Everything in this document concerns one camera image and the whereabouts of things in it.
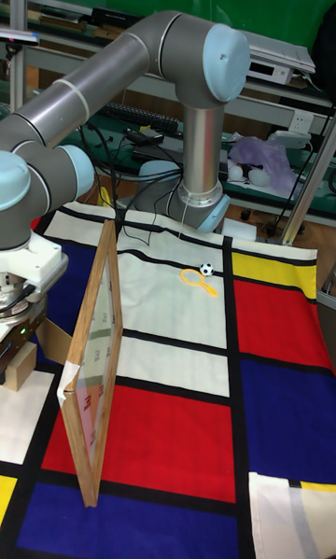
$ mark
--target light blue joint cap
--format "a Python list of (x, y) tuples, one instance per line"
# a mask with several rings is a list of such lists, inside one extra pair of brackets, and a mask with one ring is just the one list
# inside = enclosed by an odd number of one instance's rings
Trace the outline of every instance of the light blue joint cap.
[(78, 198), (78, 196), (85, 194), (85, 192), (87, 192), (93, 184), (93, 165), (88, 155), (81, 148), (75, 147), (74, 145), (65, 145), (64, 147), (57, 148), (65, 150), (74, 166), (77, 178), (76, 198)]
[(30, 188), (27, 163), (13, 152), (0, 150), (0, 211), (19, 203)]
[(226, 24), (210, 28), (203, 47), (203, 71), (210, 92), (222, 103), (235, 99), (243, 89), (250, 66), (245, 36)]
[(230, 205), (231, 198), (228, 194), (224, 194), (223, 198), (220, 199), (219, 203), (212, 209), (210, 215), (201, 223), (197, 228), (197, 231), (202, 231), (203, 233), (210, 233), (215, 230), (219, 221), (224, 217)]

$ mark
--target white device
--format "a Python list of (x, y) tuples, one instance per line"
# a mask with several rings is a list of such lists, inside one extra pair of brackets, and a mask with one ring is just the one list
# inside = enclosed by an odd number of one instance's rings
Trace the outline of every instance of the white device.
[(247, 38), (251, 64), (248, 76), (287, 84), (295, 71), (313, 74), (315, 65), (306, 47), (242, 31)]
[(286, 148), (304, 148), (312, 136), (309, 133), (294, 133), (287, 130), (277, 130), (272, 133), (268, 140), (276, 140)]

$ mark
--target wooden block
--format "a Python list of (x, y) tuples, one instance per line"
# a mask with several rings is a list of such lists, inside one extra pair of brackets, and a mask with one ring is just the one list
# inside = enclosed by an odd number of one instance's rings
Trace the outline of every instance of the wooden block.
[(12, 391), (19, 391), (36, 366), (36, 349), (35, 343), (27, 342), (13, 357), (5, 371), (4, 387)]
[(71, 335), (46, 318), (36, 330), (37, 339), (48, 360), (64, 364), (67, 358)]

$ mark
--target mondrian pattern cloth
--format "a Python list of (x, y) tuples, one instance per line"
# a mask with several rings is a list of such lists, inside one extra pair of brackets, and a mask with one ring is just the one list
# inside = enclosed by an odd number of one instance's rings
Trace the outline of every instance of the mondrian pattern cloth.
[[(70, 334), (107, 217), (72, 203), (46, 230), (69, 257), (49, 318)], [(124, 332), (98, 506), (85, 509), (78, 489), (56, 398), (61, 369), (40, 354), (42, 382), (27, 381), (24, 401), (0, 390), (0, 556), (332, 556), (336, 536), (323, 547), (314, 526), (297, 527), (303, 516), (313, 523), (308, 501), (295, 520), (287, 495), (268, 519), (264, 494), (272, 505), (279, 483), (303, 491), (313, 482), (328, 486), (335, 507), (336, 380), (317, 318), (315, 251), (136, 212), (118, 249)], [(180, 277), (205, 262), (216, 297)]]

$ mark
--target soccer ball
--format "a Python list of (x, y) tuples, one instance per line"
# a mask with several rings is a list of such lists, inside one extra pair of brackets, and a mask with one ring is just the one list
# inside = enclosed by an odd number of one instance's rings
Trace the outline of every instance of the soccer ball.
[(203, 277), (211, 277), (214, 274), (214, 267), (209, 262), (206, 264), (202, 264), (200, 267), (200, 272), (202, 273)]

